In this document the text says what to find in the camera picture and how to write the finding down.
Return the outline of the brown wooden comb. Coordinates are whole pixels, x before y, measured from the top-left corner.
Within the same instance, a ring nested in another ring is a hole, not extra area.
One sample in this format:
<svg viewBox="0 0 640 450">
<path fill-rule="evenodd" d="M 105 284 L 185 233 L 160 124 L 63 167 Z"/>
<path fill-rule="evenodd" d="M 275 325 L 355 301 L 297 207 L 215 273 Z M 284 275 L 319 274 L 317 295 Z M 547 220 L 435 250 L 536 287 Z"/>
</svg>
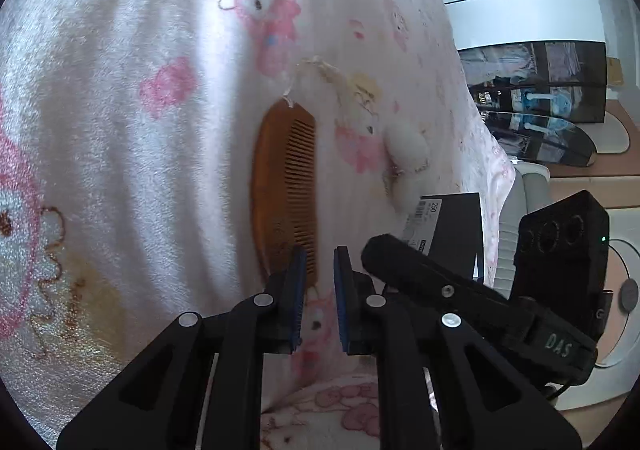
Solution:
<svg viewBox="0 0 640 450">
<path fill-rule="evenodd" d="M 254 148 L 252 230 L 262 273 L 284 270 L 296 246 L 306 253 L 306 286 L 318 281 L 316 121 L 281 98 L 270 107 Z"/>
</svg>

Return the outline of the grey padded headboard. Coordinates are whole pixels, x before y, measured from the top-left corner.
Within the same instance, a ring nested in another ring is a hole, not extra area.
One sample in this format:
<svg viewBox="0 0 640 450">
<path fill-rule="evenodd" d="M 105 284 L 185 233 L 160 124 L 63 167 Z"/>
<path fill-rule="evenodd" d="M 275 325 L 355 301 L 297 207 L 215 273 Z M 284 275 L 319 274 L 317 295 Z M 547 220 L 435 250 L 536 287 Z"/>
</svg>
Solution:
<svg viewBox="0 0 640 450">
<path fill-rule="evenodd" d="M 551 203 L 550 171 L 543 165 L 518 162 L 514 165 L 515 181 L 500 215 L 495 290 L 504 298 L 511 293 L 515 277 L 513 263 L 518 247 L 518 225 L 521 219 Z"/>
</svg>

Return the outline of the black cardboard storage box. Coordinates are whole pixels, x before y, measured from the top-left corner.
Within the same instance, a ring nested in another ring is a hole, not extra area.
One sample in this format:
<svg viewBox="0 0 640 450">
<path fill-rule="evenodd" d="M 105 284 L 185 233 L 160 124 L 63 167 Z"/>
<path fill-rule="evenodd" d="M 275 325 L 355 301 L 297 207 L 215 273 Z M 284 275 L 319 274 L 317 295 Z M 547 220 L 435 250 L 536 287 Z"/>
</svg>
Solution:
<svg viewBox="0 0 640 450">
<path fill-rule="evenodd" d="M 478 193 L 422 196 L 400 238 L 439 266 L 466 280 L 484 282 L 484 239 Z"/>
</svg>

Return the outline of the black glass display cabinet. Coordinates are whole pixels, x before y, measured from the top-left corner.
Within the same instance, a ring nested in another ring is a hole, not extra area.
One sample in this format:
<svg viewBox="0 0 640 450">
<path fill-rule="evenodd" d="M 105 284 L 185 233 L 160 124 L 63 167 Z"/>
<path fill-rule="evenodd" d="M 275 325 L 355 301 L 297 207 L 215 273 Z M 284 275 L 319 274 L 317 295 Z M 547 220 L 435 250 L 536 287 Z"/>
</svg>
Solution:
<svg viewBox="0 0 640 450">
<path fill-rule="evenodd" d="M 583 125 L 605 118 L 605 44 L 525 41 L 459 52 L 480 116 L 506 155 L 588 167 L 597 149 Z"/>
</svg>

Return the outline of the pink bunny print blanket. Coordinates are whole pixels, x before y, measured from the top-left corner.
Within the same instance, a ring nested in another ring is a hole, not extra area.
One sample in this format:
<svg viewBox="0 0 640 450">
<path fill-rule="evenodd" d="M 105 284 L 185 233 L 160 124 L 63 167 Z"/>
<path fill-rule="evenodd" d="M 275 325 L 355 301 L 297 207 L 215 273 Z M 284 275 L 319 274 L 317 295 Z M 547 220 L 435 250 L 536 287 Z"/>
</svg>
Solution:
<svg viewBox="0 0 640 450">
<path fill-rule="evenodd" d="M 1 377 L 37 433 L 62 428 L 183 311 L 262 288 L 257 133 L 294 88 L 316 121 L 317 284 L 303 343 L 265 361 L 262 413 L 372 374 L 337 336 L 332 254 L 399 234 L 383 135 L 413 123 L 425 194 L 480 195 L 488 277 L 513 181 L 466 87 L 442 0 L 6 0 L 1 8 Z"/>
</svg>

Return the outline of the cream comb tassel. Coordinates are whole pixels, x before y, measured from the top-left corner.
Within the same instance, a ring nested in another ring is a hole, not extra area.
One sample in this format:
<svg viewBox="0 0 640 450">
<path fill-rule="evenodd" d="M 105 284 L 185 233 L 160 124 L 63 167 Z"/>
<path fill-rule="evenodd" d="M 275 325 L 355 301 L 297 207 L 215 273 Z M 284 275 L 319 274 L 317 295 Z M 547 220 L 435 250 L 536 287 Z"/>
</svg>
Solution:
<svg viewBox="0 0 640 450">
<path fill-rule="evenodd" d="M 334 88 L 338 104 L 346 106 L 348 103 L 354 101 L 354 85 L 345 76 L 344 72 L 324 61 L 320 56 L 315 55 L 311 58 L 302 58 L 295 65 L 288 87 L 286 87 L 282 94 L 282 98 L 288 102 L 288 106 L 292 107 L 294 105 L 292 93 L 299 80 L 302 79 L 305 72 L 310 72 L 311 70 L 314 70 L 325 82 Z"/>
</svg>

